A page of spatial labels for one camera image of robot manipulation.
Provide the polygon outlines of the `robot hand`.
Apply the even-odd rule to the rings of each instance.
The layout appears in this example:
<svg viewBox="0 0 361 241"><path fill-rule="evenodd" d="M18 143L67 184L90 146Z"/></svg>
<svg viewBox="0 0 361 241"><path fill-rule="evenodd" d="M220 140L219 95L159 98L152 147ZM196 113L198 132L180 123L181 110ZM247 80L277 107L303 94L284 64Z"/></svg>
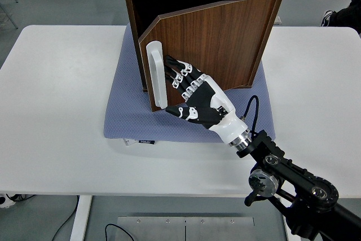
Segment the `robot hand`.
<svg viewBox="0 0 361 241"><path fill-rule="evenodd" d="M210 75L193 65L165 57L165 78L178 90L186 107L167 106L166 112L217 133L225 144L246 147L251 138L247 125L224 91Z"/></svg>

